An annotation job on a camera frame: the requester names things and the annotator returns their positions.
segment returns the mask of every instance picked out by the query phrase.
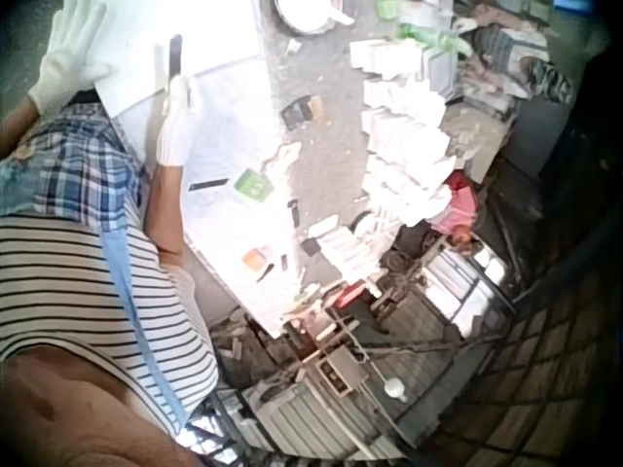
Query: plaid shirt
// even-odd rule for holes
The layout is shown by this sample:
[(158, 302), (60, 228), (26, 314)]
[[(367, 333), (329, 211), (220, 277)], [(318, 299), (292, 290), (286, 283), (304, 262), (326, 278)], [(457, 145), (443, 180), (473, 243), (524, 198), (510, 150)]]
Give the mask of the plaid shirt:
[(42, 119), (0, 163), (0, 215), (32, 211), (96, 231), (127, 226), (140, 205), (143, 169), (128, 154), (101, 104), (75, 104)]

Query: blue object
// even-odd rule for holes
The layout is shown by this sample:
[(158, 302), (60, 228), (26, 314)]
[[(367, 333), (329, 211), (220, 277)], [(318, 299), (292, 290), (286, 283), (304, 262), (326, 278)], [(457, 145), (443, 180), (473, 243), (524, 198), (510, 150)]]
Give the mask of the blue object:
[(160, 387), (166, 402), (170, 405), (178, 423), (180, 423), (180, 427), (182, 427), (186, 424), (186, 411), (158, 366), (156, 358), (154, 357), (154, 352), (149, 348), (145, 331), (138, 317), (136, 304), (132, 298), (132, 271), (129, 264), (128, 231), (118, 230), (114, 232), (102, 232), (101, 247), (104, 258), (106, 258), (106, 263), (108, 263), (108, 268), (110, 269), (110, 275), (117, 288), (119, 298), (124, 304), (124, 310), (134, 329), (140, 353), (145, 359), (145, 363), (152, 374), (152, 378)]
[(592, 15), (594, 11), (593, 0), (554, 0), (554, 7), (583, 15)]

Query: person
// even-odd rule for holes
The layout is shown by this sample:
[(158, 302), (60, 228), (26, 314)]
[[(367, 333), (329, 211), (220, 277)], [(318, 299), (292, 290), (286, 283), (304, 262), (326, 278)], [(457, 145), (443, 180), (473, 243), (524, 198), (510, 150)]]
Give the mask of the person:
[(471, 16), (458, 18), (456, 28), (475, 52), (468, 64), (478, 78), (520, 98), (572, 102), (570, 79), (550, 61), (547, 39), (532, 24), (484, 3)]
[(201, 93), (170, 82), (143, 231), (140, 166), (101, 103), (72, 100), (111, 72), (87, 62), (105, 14), (65, 0), (1, 126), (0, 446), (29, 466), (202, 465), (174, 441), (218, 380), (182, 259)]
[(452, 191), (450, 204), (426, 221), (430, 227), (448, 236), (454, 251), (470, 257), (482, 249), (480, 241), (473, 237), (472, 227), (478, 211), (478, 198), (469, 179), (461, 170), (455, 170), (444, 182)]

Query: blue strap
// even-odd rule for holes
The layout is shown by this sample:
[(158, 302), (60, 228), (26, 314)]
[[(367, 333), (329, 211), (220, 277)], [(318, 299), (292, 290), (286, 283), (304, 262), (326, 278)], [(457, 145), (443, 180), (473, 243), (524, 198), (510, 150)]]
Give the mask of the blue strap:
[(154, 353), (149, 347), (149, 343), (145, 337), (145, 331), (138, 318), (138, 311), (136, 310), (134, 299), (132, 298), (132, 273), (129, 264), (128, 231), (123, 229), (113, 232), (102, 232), (101, 246), (104, 258), (106, 258), (108, 268), (110, 269), (110, 275), (117, 288), (117, 293), (124, 304), (124, 310), (136, 334), (136, 341), (138, 343), (138, 348), (140, 348), (140, 353), (147, 363), (147, 368), (151, 372), (152, 378), (160, 387), (166, 401), (172, 408), (173, 413), (175, 413), (179, 428), (181, 429), (186, 424), (188, 418), (186, 411), (156, 362)]

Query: green object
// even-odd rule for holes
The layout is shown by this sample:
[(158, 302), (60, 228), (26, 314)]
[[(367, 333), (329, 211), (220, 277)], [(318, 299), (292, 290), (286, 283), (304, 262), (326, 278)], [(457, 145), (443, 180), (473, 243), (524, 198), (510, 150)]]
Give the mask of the green object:
[(255, 199), (258, 202), (262, 202), (268, 198), (275, 189), (268, 178), (250, 168), (247, 168), (242, 173), (234, 185), (234, 188), (243, 195)]
[(400, 0), (377, 0), (377, 15), (383, 21), (391, 21), (400, 15)]
[(469, 43), (461, 39), (456, 33), (442, 32), (430, 27), (415, 26), (403, 22), (398, 29), (399, 39), (414, 39), (416, 42), (436, 47), (444, 52), (458, 52), (466, 56), (471, 56), (474, 51)]

